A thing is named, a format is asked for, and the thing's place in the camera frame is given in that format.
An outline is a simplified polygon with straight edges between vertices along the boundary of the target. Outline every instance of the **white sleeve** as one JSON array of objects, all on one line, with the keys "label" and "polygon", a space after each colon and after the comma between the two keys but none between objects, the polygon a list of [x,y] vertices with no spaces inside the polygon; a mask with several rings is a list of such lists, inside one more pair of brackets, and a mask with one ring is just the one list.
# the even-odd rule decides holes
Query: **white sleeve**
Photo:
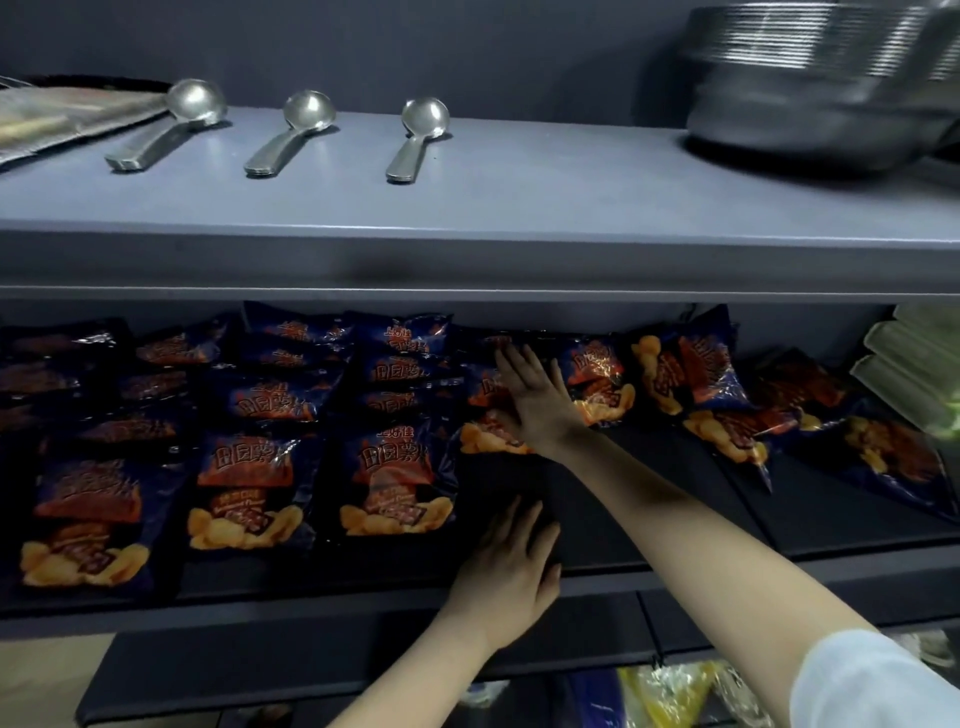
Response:
[{"label": "white sleeve", "polygon": [[960,690],[876,632],[820,640],[790,693],[793,728],[957,728]]}]

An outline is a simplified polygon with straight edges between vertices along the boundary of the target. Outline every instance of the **spoon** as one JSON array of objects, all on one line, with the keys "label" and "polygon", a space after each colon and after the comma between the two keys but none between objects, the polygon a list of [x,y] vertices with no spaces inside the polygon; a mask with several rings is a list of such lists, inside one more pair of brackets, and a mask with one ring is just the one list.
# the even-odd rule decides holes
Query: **spoon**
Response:
[{"label": "spoon", "polygon": [[337,110],[320,91],[298,91],[283,105],[283,118],[290,129],[275,136],[250,157],[243,165],[248,175],[272,177],[277,174],[300,150],[306,137],[322,132],[333,123]]},{"label": "spoon", "polygon": [[410,136],[387,167],[387,181],[414,182],[423,160],[423,145],[446,133],[450,112],[440,99],[427,97],[408,101],[400,119]]},{"label": "spoon", "polygon": [[224,94],[208,81],[176,82],[167,91],[166,103],[173,118],[163,119],[107,155],[107,164],[120,172],[142,172],[177,149],[193,132],[215,126],[227,116]]}]

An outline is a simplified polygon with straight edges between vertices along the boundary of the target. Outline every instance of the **metal shelf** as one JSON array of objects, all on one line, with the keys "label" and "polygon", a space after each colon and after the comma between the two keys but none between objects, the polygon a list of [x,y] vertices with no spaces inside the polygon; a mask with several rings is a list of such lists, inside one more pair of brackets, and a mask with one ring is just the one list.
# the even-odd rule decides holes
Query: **metal shelf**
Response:
[{"label": "metal shelf", "polygon": [[282,120],[231,119],[139,175],[107,169],[118,138],[0,174],[0,297],[960,296],[947,162],[801,181],[699,158],[675,130],[454,119],[417,183],[396,186],[398,119],[344,113],[277,178],[248,180]]}]

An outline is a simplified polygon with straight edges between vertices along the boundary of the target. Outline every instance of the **person's right hand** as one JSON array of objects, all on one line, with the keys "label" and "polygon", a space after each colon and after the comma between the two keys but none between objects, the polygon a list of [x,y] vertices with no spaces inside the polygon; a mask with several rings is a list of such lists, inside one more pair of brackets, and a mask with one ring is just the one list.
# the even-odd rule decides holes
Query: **person's right hand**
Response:
[{"label": "person's right hand", "polygon": [[493,416],[518,440],[559,461],[564,448],[588,430],[566,392],[557,360],[550,362],[548,375],[529,346],[521,353],[511,344],[494,356],[500,378],[514,397],[518,418],[502,410]]}]

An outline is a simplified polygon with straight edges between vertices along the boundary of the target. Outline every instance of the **spoon bowl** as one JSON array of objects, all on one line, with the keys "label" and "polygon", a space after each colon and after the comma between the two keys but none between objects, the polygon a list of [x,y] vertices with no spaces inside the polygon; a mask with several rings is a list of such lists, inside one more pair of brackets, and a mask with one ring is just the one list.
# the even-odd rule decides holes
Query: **spoon bowl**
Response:
[{"label": "spoon bowl", "polygon": [[403,107],[400,120],[413,136],[436,139],[443,136],[450,126],[450,112],[440,99],[412,99]]},{"label": "spoon bowl", "polygon": [[166,102],[167,109],[181,124],[212,127],[227,117],[227,99],[209,81],[177,81],[167,91]]},{"label": "spoon bowl", "polygon": [[337,110],[320,91],[298,91],[283,105],[283,118],[295,132],[319,133],[337,118]]}]

